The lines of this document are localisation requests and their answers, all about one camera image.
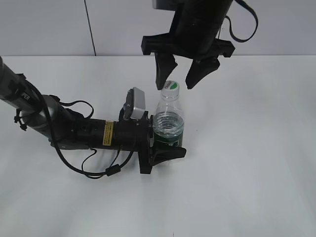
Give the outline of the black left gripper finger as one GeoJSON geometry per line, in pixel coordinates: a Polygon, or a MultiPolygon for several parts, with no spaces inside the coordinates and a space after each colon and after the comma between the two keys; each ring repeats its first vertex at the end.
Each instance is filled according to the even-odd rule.
{"type": "Polygon", "coordinates": [[[186,149],[182,147],[174,147],[169,145],[161,145],[153,147],[152,166],[163,163],[165,161],[184,158],[186,149]]]}

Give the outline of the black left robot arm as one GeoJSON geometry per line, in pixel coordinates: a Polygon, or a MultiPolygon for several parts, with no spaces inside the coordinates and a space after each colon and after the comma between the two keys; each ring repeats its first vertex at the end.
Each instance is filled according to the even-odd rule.
{"type": "Polygon", "coordinates": [[[45,136],[62,162],[63,150],[98,149],[138,154],[140,172],[150,174],[153,166],[183,158],[186,149],[152,143],[153,118],[145,109],[145,94],[134,87],[126,96],[118,121],[94,119],[71,109],[57,96],[43,95],[23,74],[0,65],[0,98],[15,108],[15,123],[45,136]]]}

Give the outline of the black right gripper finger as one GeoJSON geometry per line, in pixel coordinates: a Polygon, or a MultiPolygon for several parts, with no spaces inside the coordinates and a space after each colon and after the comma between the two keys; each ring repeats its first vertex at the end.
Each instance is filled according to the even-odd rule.
{"type": "Polygon", "coordinates": [[[204,77],[216,71],[220,66],[217,58],[193,60],[186,76],[187,89],[194,88],[204,77]]]}
{"type": "Polygon", "coordinates": [[[158,90],[162,90],[165,82],[172,73],[172,71],[178,66],[173,54],[155,52],[156,62],[156,86],[158,90]]]}

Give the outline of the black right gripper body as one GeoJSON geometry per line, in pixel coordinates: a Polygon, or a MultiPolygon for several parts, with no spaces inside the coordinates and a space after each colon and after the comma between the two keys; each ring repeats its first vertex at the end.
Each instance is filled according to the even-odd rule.
{"type": "Polygon", "coordinates": [[[193,60],[217,58],[222,55],[232,56],[235,47],[227,40],[216,38],[215,33],[194,34],[181,36],[164,33],[154,36],[144,36],[141,42],[144,55],[153,53],[157,59],[173,61],[174,56],[181,56],[193,60]]]}

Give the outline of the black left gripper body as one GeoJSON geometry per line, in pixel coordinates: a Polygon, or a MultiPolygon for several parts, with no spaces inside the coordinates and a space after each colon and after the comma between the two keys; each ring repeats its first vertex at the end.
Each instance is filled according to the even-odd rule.
{"type": "Polygon", "coordinates": [[[142,117],[136,121],[136,148],[141,174],[151,174],[153,168],[151,164],[153,156],[151,145],[152,137],[152,119],[149,116],[149,112],[145,111],[142,117]]]}

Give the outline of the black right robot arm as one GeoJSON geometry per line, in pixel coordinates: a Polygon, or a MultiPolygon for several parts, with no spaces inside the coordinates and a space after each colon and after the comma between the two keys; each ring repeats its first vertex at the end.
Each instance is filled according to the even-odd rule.
{"type": "Polygon", "coordinates": [[[143,54],[155,55],[158,90],[177,67],[176,55],[192,60],[185,80],[188,89],[219,68],[218,56],[232,56],[234,45],[216,37],[231,4],[230,0],[186,0],[177,6],[168,33],[142,38],[143,54]]]}

